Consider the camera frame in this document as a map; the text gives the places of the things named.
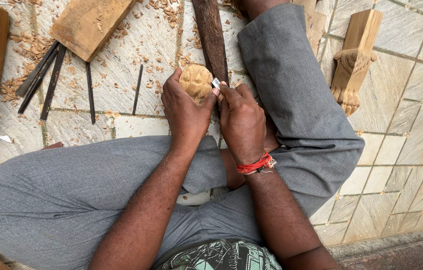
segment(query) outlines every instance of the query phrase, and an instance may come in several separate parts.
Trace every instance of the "tile floor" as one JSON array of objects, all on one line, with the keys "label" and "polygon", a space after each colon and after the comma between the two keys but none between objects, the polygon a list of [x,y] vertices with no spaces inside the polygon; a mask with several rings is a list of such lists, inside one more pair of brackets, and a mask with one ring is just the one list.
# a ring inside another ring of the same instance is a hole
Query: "tile floor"
[{"label": "tile floor", "polygon": [[[2,6],[11,17],[10,35],[35,32],[46,36],[52,17],[57,17],[67,2],[44,0],[41,6],[30,3]],[[175,28],[163,18],[161,9],[147,8],[147,3],[148,0],[137,3],[125,17],[124,22],[131,25],[129,34],[111,38],[98,54],[106,59],[107,65],[97,60],[91,63],[97,123],[91,125],[89,121],[84,62],[72,56],[71,63],[65,64],[60,74],[47,122],[39,123],[43,89],[28,106],[26,118],[17,117],[18,106],[0,101],[0,135],[14,139],[13,143],[0,140],[0,163],[59,141],[73,147],[114,138],[169,134],[160,101],[161,85],[173,71],[172,65],[184,65],[185,55],[196,63],[204,63],[203,52],[188,40],[194,36],[190,0],[173,3],[175,9],[179,5],[184,8],[179,15],[182,22]],[[384,13],[374,48],[378,60],[371,65],[362,84],[361,107],[349,117],[366,147],[357,168],[336,196],[310,218],[327,246],[423,230],[423,1],[319,1],[316,10],[327,15],[328,24],[317,61],[331,84],[336,68],[333,56],[343,45],[350,16],[369,8]],[[140,18],[133,16],[140,12],[143,13]],[[233,9],[225,7],[220,8],[220,15],[230,81],[242,80],[256,92],[237,41],[238,32],[248,20],[239,19]],[[22,67],[27,59],[14,51],[18,46],[13,40],[8,41],[3,82],[23,76]],[[182,55],[176,57],[182,49]],[[137,81],[139,63],[145,68],[154,66],[162,70],[144,74],[143,80],[150,82],[151,88],[142,88],[138,115],[132,116],[130,107],[135,95],[132,86]],[[70,66],[75,68],[74,72],[67,72]],[[209,134],[226,148],[216,117],[212,122]],[[197,205],[211,198],[213,191],[197,196],[185,194],[178,201]]]}]

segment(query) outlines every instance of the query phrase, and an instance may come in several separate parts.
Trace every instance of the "gray trousers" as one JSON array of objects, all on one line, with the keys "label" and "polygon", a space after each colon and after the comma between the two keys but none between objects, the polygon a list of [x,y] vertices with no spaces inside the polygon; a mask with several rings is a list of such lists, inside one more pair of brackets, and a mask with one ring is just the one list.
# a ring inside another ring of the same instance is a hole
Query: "gray trousers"
[{"label": "gray trousers", "polygon": [[[352,173],[364,141],[330,93],[305,35],[302,7],[269,9],[238,40],[284,145],[272,152],[276,169],[310,217]],[[169,136],[114,139],[40,150],[1,164],[0,253],[36,269],[86,269],[169,145]],[[196,194],[224,185],[219,149],[207,136],[183,187]],[[177,205],[158,256],[227,238],[264,244],[246,185],[200,207]]]}]

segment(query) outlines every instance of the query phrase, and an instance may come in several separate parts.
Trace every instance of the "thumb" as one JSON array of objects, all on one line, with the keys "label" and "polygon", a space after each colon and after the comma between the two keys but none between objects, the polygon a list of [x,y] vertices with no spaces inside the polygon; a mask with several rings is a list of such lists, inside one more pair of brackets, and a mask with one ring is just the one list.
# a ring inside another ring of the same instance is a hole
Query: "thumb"
[{"label": "thumb", "polygon": [[212,111],[216,101],[218,100],[218,95],[220,95],[220,90],[218,90],[218,88],[214,88],[209,91],[203,98],[202,106],[209,111]]}]

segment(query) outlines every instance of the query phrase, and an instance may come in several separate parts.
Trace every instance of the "person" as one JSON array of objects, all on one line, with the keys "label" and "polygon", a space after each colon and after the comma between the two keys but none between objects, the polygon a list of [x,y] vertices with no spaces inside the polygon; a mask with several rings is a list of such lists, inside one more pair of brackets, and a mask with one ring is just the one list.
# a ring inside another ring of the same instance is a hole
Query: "person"
[{"label": "person", "polygon": [[[324,80],[303,7],[244,5],[251,22],[238,40],[270,118],[243,84],[222,83],[196,104],[177,69],[161,96],[171,136],[40,150],[0,165],[0,253],[53,270],[340,268],[308,218],[351,175],[364,142]],[[205,136],[217,100],[222,150]],[[227,181],[234,190],[207,203],[176,204],[182,187],[197,194]]]}]

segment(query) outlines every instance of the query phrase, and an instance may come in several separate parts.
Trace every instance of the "red thread bracelet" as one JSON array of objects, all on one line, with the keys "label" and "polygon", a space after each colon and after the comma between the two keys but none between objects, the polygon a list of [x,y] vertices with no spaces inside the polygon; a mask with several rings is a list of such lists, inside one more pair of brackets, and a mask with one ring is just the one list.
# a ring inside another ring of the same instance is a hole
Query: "red thread bracelet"
[{"label": "red thread bracelet", "polygon": [[251,175],[252,173],[259,173],[263,169],[273,168],[276,164],[276,160],[273,159],[272,156],[268,152],[265,152],[257,162],[246,164],[246,165],[236,165],[236,169],[238,173],[242,175]]}]

